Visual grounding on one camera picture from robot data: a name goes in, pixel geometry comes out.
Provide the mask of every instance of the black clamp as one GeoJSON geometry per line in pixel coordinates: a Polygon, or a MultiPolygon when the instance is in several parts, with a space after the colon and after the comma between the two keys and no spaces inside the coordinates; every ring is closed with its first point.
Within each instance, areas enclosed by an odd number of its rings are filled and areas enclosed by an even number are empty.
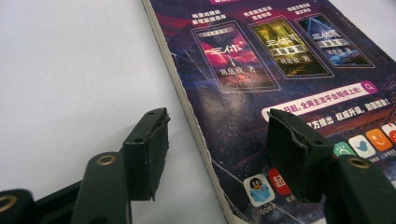
{"type": "Polygon", "coordinates": [[[0,223],[129,224],[130,201],[155,200],[169,148],[166,108],[136,124],[119,152],[101,153],[83,180],[34,202],[25,189],[0,192],[0,223]]]}
{"type": "Polygon", "coordinates": [[[396,189],[376,164],[333,155],[334,145],[303,120],[271,109],[268,154],[300,202],[319,203],[329,224],[396,223],[396,189]]]}

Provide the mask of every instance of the white table surface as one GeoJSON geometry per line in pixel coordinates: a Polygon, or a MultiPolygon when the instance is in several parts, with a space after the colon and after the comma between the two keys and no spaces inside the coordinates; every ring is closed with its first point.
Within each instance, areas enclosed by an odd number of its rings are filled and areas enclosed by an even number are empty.
{"type": "MultiPolygon", "coordinates": [[[[332,2],[396,59],[395,0],[332,2]]],[[[0,191],[37,200],[79,181],[163,106],[170,149],[134,223],[225,223],[140,0],[0,0],[0,191]]]]}

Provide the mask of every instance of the book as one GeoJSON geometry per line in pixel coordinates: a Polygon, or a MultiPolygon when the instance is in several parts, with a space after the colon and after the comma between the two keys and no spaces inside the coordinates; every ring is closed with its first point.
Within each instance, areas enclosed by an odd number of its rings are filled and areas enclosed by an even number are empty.
{"type": "Polygon", "coordinates": [[[143,3],[230,223],[324,221],[268,158],[271,108],[396,183],[396,63],[329,1],[143,3]]]}

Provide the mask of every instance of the book image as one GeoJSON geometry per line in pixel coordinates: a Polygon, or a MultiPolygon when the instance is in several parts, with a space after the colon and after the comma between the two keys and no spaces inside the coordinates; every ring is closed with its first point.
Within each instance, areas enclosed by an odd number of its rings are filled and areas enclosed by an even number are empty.
{"type": "Polygon", "coordinates": [[[142,1],[229,223],[325,222],[268,156],[271,108],[396,183],[396,63],[331,2],[142,1]]]}
{"type": "Polygon", "coordinates": [[[323,15],[302,19],[298,23],[322,49],[335,67],[373,67],[365,56],[329,22],[323,15]]]}
{"type": "Polygon", "coordinates": [[[193,32],[221,90],[260,91],[277,88],[234,23],[193,32]]]}
{"type": "Polygon", "coordinates": [[[330,76],[304,41],[282,18],[251,26],[285,77],[330,76]]]}

